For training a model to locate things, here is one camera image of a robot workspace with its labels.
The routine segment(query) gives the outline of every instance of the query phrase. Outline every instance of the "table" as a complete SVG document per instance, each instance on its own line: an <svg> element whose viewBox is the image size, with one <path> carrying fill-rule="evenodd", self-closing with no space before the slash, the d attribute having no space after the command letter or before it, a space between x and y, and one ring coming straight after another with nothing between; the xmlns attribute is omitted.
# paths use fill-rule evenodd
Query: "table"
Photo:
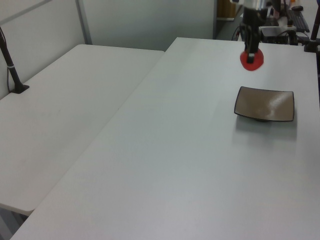
<svg viewBox="0 0 320 240"><path fill-rule="evenodd" d="M0 207L29 215L163 55L78 45L0 101Z"/></svg>
<svg viewBox="0 0 320 240"><path fill-rule="evenodd" d="M241 42L177 38L12 240L319 239L316 56L260 48L250 72ZM295 120L235 115L240 86L294 91Z"/></svg>

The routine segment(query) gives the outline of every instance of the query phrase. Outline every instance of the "brown plate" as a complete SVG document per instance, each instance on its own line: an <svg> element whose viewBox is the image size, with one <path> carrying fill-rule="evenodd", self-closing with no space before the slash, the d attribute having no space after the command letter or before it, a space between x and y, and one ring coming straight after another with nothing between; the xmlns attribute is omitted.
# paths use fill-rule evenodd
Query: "brown plate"
<svg viewBox="0 0 320 240"><path fill-rule="evenodd" d="M258 121L292 122L295 117L294 92L242 86L234 113Z"/></svg>

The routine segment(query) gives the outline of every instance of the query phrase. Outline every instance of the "red ball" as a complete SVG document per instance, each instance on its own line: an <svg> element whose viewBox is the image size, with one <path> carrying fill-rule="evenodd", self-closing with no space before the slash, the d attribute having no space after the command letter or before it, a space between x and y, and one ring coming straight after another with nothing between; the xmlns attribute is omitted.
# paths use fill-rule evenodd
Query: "red ball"
<svg viewBox="0 0 320 240"><path fill-rule="evenodd" d="M253 63L247 63L247 59L248 59L248 53L244 51L240 55L240 61L242 66L248 71L257 70L262 66L262 64L264 64L264 54L260 49L258 49L258 52L254 54Z"/></svg>

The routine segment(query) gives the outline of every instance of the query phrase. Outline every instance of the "white wall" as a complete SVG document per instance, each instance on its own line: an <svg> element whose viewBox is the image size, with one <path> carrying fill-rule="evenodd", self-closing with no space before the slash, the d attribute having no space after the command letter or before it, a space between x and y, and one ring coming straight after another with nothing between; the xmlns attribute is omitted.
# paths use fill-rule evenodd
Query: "white wall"
<svg viewBox="0 0 320 240"><path fill-rule="evenodd" d="M76 0L49 1L1 28L23 83L74 46L84 43ZM8 94L6 78L7 65L0 54L0 99Z"/></svg>
<svg viewBox="0 0 320 240"><path fill-rule="evenodd" d="M176 37L213 38L216 0L80 0L94 45L166 51Z"/></svg>

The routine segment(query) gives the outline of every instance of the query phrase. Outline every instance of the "plate rim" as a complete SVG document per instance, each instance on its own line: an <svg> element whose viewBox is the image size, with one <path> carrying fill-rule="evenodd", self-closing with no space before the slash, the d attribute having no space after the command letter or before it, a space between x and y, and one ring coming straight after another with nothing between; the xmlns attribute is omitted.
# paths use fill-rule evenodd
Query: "plate rim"
<svg viewBox="0 0 320 240"><path fill-rule="evenodd" d="M256 117L252 117L252 116L247 116L247 115L242 115L240 113L236 112L236 106L237 106L237 102L238 102L238 98L239 98L239 94L241 92L242 88L247 88L247 89L254 89L254 90L261 90L261 91L269 91L269 92L290 92L292 93L292 99L293 99L293 115L292 115L292 119L290 120L270 120L270 119L263 119L263 118L256 118ZM238 116L242 116L248 119L253 119L259 122L278 122L278 123L287 123L287 122L293 122L293 120L295 119L295 111L296 111L296 105L295 105L295 94L293 91L281 91L281 90L269 90L269 89L260 89L260 88L254 88L254 87L247 87L247 86L241 86L239 88L238 94L236 96L236 100L235 100L235 104L234 104L234 109L233 109L233 113L238 115Z"/></svg>

